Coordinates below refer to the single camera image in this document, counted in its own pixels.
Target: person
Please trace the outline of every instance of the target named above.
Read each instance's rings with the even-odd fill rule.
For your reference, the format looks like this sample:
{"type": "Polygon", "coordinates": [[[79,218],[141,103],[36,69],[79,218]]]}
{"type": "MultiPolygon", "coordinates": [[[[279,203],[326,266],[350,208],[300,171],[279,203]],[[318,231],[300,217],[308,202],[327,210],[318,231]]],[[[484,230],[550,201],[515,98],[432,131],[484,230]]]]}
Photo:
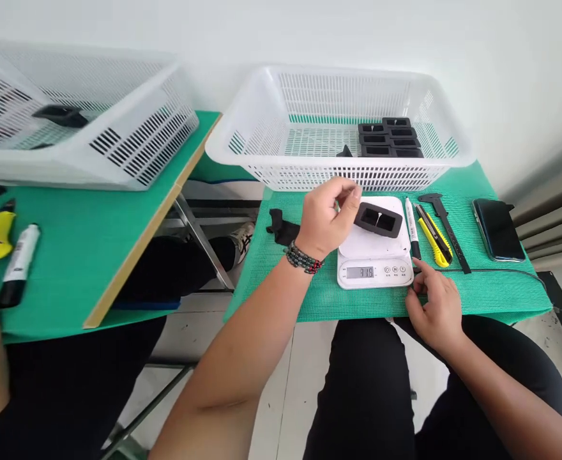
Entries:
{"type": "MultiPolygon", "coordinates": [[[[262,390],[292,335],[311,269],[349,234],[360,196],[340,177],[305,196],[294,244],[307,264],[290,251],[228,320],[150,460],[248,457],[262,390]]],[[[394,327],[385,319],[339,321],[304,458],[562,459],[562,379],[547,355],[510,326],[462,317],[453,281],[413,262],[421,273],[407,290],[409,320],[399,323],[444,360],[447,389],[414,434],[409,370],[394,327]]]]}
{"type": "MultiPolygon", "coordinates": [[[[226,270],[244,260],[253,230],[210,240],[226,270]]],[[[177,303],[214,277],[195,242],[153,238],[118,298],[177,303]]],[[[0,328],[0,459],[99,459],[165,322],[7,346],[0,328]]]]}

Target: tile floor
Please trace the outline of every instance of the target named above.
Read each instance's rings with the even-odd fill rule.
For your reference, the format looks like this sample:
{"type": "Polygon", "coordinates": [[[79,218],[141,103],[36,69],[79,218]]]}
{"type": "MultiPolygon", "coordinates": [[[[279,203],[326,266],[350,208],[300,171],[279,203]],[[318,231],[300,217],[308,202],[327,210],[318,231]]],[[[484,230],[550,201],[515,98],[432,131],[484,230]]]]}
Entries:
{"type": "MultiPolygon", "coordinates": [[[[227,294],[194,294],[185,298],[180,312],[169,316],[154,354],[160,357],[198,358],[222,327],[227,294]]],[[[271,376],[260,401],[250,459],[298,460],[313,419],[317,393],[328,368],[330,342],[336,322],[300,323],[271,376]]],[[[516,326],[537,342],[562,374],[562,327],[554,313],[531,318],[516,326]]],[[[419,430],[434,401],[443,391],[446,368],[417,342],[399,330],[405,344],[414,401],[414,425],[419,430]]],[[[168,369],[145,369],[120,417],[127,424],[176,374],[168,369]]],[[[179,384],[134,432],[151,448],[183,385],[179,384]]]]}

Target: scale display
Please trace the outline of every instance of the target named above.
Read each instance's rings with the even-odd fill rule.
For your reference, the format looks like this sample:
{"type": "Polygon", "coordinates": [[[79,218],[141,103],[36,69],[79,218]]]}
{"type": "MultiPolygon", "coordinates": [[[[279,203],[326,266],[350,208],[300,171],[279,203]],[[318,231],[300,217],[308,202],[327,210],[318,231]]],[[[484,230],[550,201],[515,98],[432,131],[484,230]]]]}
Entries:
{"type": "Polygon", "coordinates": [[[347,278],[372,278],[374,277],[373,267],[349,267],[347,269],[347,278]]]}

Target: wooden table edge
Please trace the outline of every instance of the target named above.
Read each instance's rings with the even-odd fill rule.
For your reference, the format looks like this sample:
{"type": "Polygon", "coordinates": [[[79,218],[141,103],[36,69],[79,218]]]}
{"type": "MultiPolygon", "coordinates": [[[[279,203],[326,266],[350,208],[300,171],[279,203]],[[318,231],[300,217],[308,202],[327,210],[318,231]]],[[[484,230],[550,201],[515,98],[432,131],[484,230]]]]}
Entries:
{"type": "Polygon", "coordinates": [[[213,131],[215,125],[219,122],[219,119],[221,117],[222,114],[219,114],[217,116],[217,119],[215,119],[215,122],[213,122],[213,125],[204,136],[204,139],[188,161],[187,165],[183,168],[181,174],[179,174],[179,177],[177,177],[177,180],[174,182],[174,185],[171,187],[168,194],[166,195],[158,209],[155,211],[155,214],[149,221],[149,224],[147,225],[147,227],[145,227],[145,230],[142,232],[141,236],[136,241],[136,244],[126,257],[126,259],[123,261],[123,264],[121,264],[121,266],[119,267],[117,273],[115,273],[115,276],[107,286],[107,289],[102,294],[102,297],[98,300],[96,307],[94,307],[94,309],[89,313],[89,316],[85,320],[85,323],[83,323],[83,329],[97,328],[102,323],[102,320],[109,312],[113,301],[116,299],[119,291],[128,279],[128,276],[130,276],[130,273],[141,258],[142,253],[145,251],[145,248],[153,238],[153,235],[155,234],[157,229],[160,227],[162,221],[164,220],[164,217],[166,217],[166,214],[168,214],[168,211],[170,210],[174,199],[179,196],[181,190],[183,189],[183,185],[185,184],[185,182],[187,182],[187,179],[198,164],[200,158],[202,158],[202,155],[204,154],[204,145],[206,144],[211,131],[213,131]]]}

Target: ventilated basket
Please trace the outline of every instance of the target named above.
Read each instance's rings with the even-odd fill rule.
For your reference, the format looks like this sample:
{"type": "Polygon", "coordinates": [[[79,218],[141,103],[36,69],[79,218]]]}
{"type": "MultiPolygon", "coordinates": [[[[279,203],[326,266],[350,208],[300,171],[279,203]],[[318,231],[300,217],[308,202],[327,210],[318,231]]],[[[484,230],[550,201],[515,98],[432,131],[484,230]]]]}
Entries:
{"type": "Polygon", "coordinates": [[[211,133],[215,161],[240,165],[273,190],[311,190],[333,176],[364,190],[423,190],[472,163],[439,83],[420,73],[268,66],[244,83],[211,133]],[[358,123],[409,117],[424,158],[361,158],[358,123]],[[335,155],[347,145],[354,158],[335,155]]]}
{"type": "Polygon", "coordinates": [[[0,183],[146,190],[197,128],[170,54],[0,42],[0,183]],[[55,104],[88,124],[32,115],[55,104]]]}

